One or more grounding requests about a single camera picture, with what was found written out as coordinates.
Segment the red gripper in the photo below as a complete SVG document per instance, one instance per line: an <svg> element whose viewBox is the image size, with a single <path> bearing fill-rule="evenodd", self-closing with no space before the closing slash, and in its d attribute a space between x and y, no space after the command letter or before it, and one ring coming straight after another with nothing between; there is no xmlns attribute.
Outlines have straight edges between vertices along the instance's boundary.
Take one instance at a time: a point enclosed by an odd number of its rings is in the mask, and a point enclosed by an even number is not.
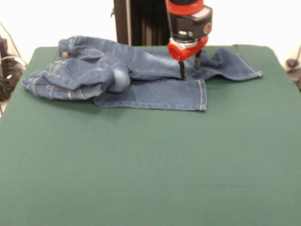
<svg viewBox="0 0 301 226"><path fill-rule="evenodd" d="M195 55L194 67L196 70L198 70L201 65L200 55L207 42L208 36L205 36L199 40L194 40L192 42L179 42L178 40L175 40L173 38L169 39L167 50L172 59L178 61L181 78L183 80L186 79L185 65L183 61Z"/></svg>

